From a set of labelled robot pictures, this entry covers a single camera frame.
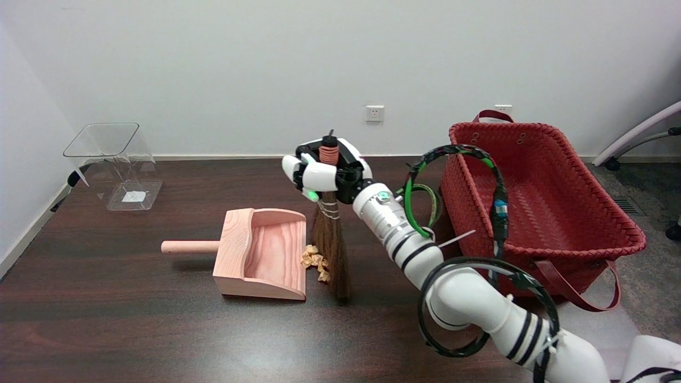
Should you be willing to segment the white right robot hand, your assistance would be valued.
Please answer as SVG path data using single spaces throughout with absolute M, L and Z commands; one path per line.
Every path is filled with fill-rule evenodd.
M 299 145 L 281 165 L 296 189 L 314 203 L 334 192 L 339 202 L 350 205 L 373 182 L 372 170 L 357 148 L 332 131 Z

